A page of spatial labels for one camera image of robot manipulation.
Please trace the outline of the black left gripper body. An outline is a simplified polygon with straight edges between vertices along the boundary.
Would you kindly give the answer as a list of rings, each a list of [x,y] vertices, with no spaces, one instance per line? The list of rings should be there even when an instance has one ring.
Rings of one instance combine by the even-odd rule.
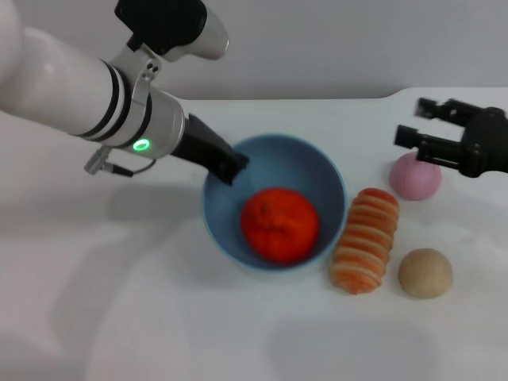
[[[198,164],[207,171],[223,156],[232,155],[233,148],[201,119],[190,114],[185,121],[183,134],[171,153],[188,162]]]

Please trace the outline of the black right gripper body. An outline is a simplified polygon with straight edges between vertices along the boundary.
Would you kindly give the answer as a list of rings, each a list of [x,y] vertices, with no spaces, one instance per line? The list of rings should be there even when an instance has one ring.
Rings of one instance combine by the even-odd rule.
[[[460,142],[459,172],[470,178],[496,171],[507,173],[507,116],[494,107],[473,114]]]

